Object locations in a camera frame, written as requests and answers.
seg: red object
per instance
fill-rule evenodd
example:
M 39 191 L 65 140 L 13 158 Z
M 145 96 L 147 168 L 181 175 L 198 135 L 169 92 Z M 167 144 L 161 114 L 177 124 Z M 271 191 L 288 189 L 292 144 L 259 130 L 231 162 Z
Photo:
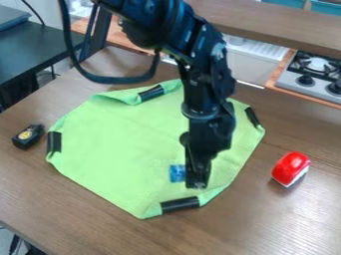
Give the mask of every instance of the red object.
M 277 161 L 271 175 L 280 184 L 288 187 L 308 171 L 310 164 L 311 161 L 305 154 L 289 152 Z

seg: green cloth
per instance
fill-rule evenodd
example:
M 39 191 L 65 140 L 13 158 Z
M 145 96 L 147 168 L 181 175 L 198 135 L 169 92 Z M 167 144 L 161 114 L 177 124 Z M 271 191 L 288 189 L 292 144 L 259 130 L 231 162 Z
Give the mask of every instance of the green cloth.
M 61 152 L 47 154 L 60 173 L 134 216 L 163 214 L 160 203 L 197 196 L 204 206 L 227 188 L 265 134 L 234 104 L 237 126 L 232 149 L 212 162 L 208 188 L 186 189 L 170 182 L 170 165 L 184 164 L 179 137 L 188 119 L 181 111 L 180 80 L 161 83 L 166 95 L 142 103 L 139 92 L 149 88 L 92 96 L 58 120 L 50 131 L 62 134 Z

